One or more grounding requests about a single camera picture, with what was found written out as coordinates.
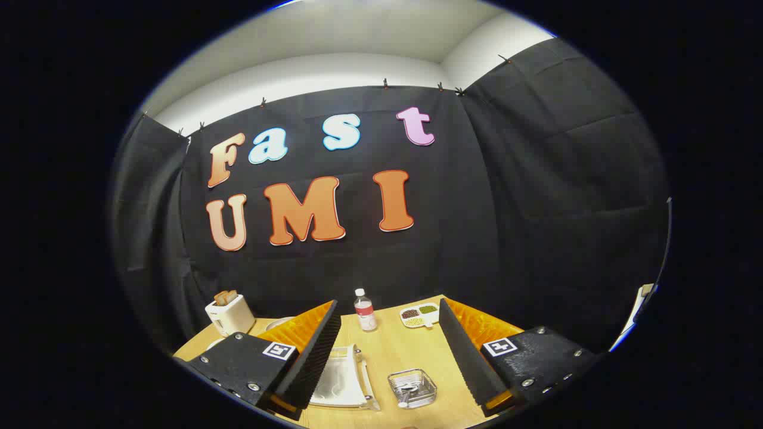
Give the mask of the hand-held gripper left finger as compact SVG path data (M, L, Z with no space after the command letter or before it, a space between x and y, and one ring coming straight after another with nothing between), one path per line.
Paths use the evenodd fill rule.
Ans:
M194 377L257 412L297 420L308 407L341 328L328 301L258 335L235 332L192 359L174 360Z

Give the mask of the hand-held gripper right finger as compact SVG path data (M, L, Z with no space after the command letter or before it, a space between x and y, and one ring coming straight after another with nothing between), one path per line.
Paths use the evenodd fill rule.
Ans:
M443 298L439 325L486 417L512 416L555 396L602 359L546 326L521 329Z

